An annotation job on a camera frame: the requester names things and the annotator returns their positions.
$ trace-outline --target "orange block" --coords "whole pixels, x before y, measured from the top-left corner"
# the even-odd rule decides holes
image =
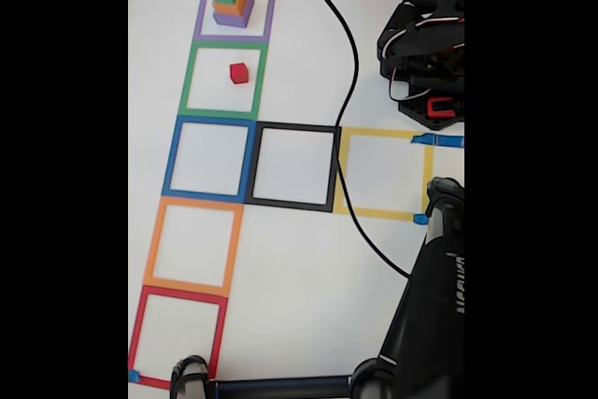
[[[228,16],[243,16],[243,9],[245,8],[247,0],[236,0],[236,2],[232,5],[229,4],[221,4],[220,2],[216,2],[215,0],[212,1],[212,6],[214,7],[214,11],[218,14],[226,14]]]

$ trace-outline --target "black square outline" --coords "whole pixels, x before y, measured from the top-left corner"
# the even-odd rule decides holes
[[[335,147],[340,148],[340,128],[323,125],[303,125],[301,123],[278,123],[273,121],[258,121],[255,128],[255,137],[253,138],[253,152],[251,153],[251,163],[249,165],[249,179],[247,190],[245,192],[245,204],[257,206],[286,207],[289,209],[315,210],[318,212],[332,212],[335,202],[336,171],[338,162],[335,158]],[[257,174],[258,162],[260,159],[260,148],[262,146],[262,134],[265,128],[275,128],[277,130],[289,131],[309,131],[317,133],[331,133],[333,145],[330,154],[330,174],[328,178],[328,193],[325,205],[314,205],[312,203],[299,203],[295,201],[272,200],[268,198],[254,198],[253,188],[255,187],[255,176]]]

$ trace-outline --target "red cube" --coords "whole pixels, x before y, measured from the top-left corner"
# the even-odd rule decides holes
[[[234,84],[247,83],[249,81],[249,71],[243,63],[231,64],[231,80]]]

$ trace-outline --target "stacked blocks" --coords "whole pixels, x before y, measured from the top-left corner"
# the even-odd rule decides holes
[[[219,25],[247,28],[253,0],[212,0],[212,6]]]

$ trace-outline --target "blue square outline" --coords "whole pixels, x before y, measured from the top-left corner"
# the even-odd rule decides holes
[[[226,195],[222,193],[209,192],[192,192],[179,191],[170,188],[172,183],[172,175],[175,169],[175,160],[177,159],[178,142],[180,140],[180,132],[184,123],[203,123],[209,125],[223,125],[223,126],[243,126],[248,129],[247,139],[245,141],[245,153],[243,155],[243,165],[241,166],[241,177],[239,179],[239,187],[236,195]],[[177,115],[177,123],[175,125],[175,132],[170,145],[170,153],[168,154],[168,164],[166,165],[166,175],[164,176],[164,184],[162,187],[162,195],[177,196],[181,198],[191,198],[196,200],[210,200],[210,201],[224,201],[227,203],[243,203],[245,200],[245,191],[247,189],[249,179],[249,167],[251,163],[251,153],[253,151],[253,139],[255,137],[256,122],[247,119],[227,119],[219,117],[204,117],[204,116],[184,116]]]

